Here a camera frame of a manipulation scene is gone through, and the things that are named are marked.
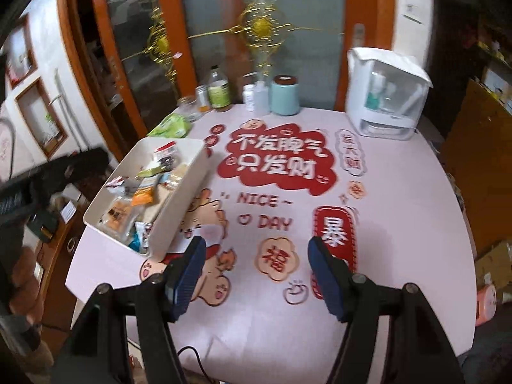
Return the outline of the person left hand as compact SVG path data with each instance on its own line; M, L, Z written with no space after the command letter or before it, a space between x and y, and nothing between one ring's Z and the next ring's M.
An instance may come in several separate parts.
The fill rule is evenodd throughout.
M25 316L31 325L40 323L44 313L39 283L34 276L35 267L34 252L28 246L23 246L20 258L12 270L14 294L10 300L10 309L15 315Z

